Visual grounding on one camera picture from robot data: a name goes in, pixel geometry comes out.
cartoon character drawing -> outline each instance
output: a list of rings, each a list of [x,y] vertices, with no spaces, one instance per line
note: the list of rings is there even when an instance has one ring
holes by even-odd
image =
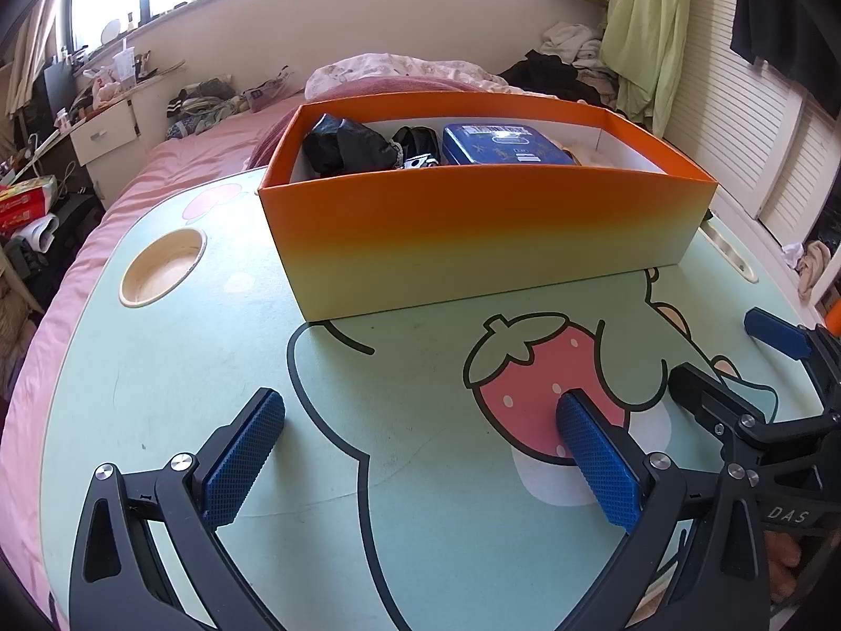
[[[358,462],[360,535],[395,628],[556,628],[596,578],[623,532],[555,428],[563,391],[581,387],[644,450],[684,467],[706,469],[717,449],[668,396],[681,362],[773,419],[775,391],[705,355],[680,311],[652,300],[658,280],[627,273],[296,331],[293,386]]]

open box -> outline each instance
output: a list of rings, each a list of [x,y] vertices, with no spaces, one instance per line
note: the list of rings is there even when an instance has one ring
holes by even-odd
[[[531,126],[615,167],[437,166],[312,179],[322,114],[404,125]],[[403,92],[300,107],[259,188],[306,320],[328,320],[677,263],[716,181],[620,116],[486,92]]]

green table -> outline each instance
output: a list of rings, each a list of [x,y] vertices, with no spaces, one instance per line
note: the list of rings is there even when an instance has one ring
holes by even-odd
[[[584,388],[645,450],[704,470],[721,466],[717,444],[670,400],[675,365],[719,376],[768,418],[820,410],[803,369],[744,334],[754,305],[796,315],[719,221],[758,283],[699,232],[674,267],[304,324],[255,195],[261,175],[163,202],[91,295],[56,388],[41,484],[45,562],[64,612],[95,467],[150,470],[196,451],[262,386],[283,396],[287,426],[218,533],[290,630],[555,628],[622,535],[554,430],[559,391]],[[131,260],[182,225],[207,233],[199,265],[159,301],[125,308]],[[158,526],[185,608],[208,620]]]

pink bedsheet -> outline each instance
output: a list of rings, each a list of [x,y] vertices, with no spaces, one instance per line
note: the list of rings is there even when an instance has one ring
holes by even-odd
[[[0,548],[41,609],[49,614],[49,583],[41,556],[41,456],[61,364],[88,295],[126,231],[167,197],[245,170],[251,152],[304,95],[257,114],[230,117],[212,130],[169,140],[151,152],[143,172],[88,237],[41,321],[20,372],[0,443]]]

white nightstand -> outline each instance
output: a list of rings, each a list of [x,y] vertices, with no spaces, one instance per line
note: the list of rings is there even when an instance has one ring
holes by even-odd
[[[94,191],[105,208],[114,203],[148,158],[130,99],[119,101],[74,128],[70,140],[79,166],[87,166]]]

